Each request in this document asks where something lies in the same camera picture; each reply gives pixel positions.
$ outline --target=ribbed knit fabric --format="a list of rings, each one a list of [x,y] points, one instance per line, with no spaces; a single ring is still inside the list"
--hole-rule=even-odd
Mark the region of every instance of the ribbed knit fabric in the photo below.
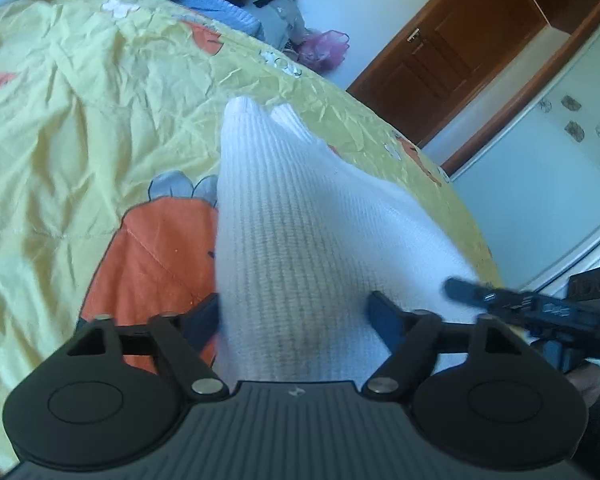
[[[289,105],[269,116],[230,101],[221,151],[216,370],[229,384],[362,384],[388,356],[365,319],[373,290],[405,310],[475,319],[441,292],[475,274],[418,202],[341,160]]]

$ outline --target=wooden door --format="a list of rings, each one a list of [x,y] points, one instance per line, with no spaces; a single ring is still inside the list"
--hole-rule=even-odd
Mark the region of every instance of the wooden door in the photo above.
[[[431,0],[349,92],[423,146],[545,25],[533,0]]]

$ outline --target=silver door handle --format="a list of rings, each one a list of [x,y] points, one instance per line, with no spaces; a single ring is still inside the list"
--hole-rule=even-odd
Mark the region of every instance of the silver door handle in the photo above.
[[[420,29],[417,28],[416,30],[414,30],[411,35],[407,38],[407,42],[408,43],[413,43],[415,40],[418,40],[420,38]]]

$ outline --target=pink plastic bag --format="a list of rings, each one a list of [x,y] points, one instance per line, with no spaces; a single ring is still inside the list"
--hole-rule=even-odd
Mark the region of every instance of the pink plastic bag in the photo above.
[[[336,68],[344,60],[349,48],[349,37],[337,30],[309,34],[298,46],[298,63],[317,73]]]

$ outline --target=wooden frame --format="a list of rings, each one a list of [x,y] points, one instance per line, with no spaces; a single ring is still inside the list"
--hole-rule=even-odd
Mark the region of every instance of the wooden frame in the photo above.
[[[527,104],[553,79],[576,54],[600,25],[600,2],[580,24],[564,45],[547,61],[538,73],[478,132],[443,164],[446,174],[462,168],[477,152],[518,115]]]
[[[366,80],[370,78],[372,73],[384,63],[385,59],[392,54],[394,48],[398,47],[406,38],[416,29],[418,24],[427,16],[433,8],[435,8],[442,0],[429,0],[424,7],[407,23],[400,32],[389,42],[389,44],[376,56],[376,58],[363,70],[363,72],[355,79],[355,81],[347,88],[347,92],[355,96],[364,86]],[[545,15],[539,9],[538,4],[535,0],[528,0],[533,8],[537,9],[538,12],[538,25],[533,28],[520,43],[512,51],[512,56],[508,59],[502,59],[502,62],[491,70],[484,79],[480,82],[476,88],[465,96],[451,111],[445,114],[431,129],[431,131],[424,137],[418,146],[421,148],[425,146],[433,137],[435,137],[442,128],[451,122],[451,120],[460,113],[528,44],[528,42],[534,38],[546,25],[547,20]]]

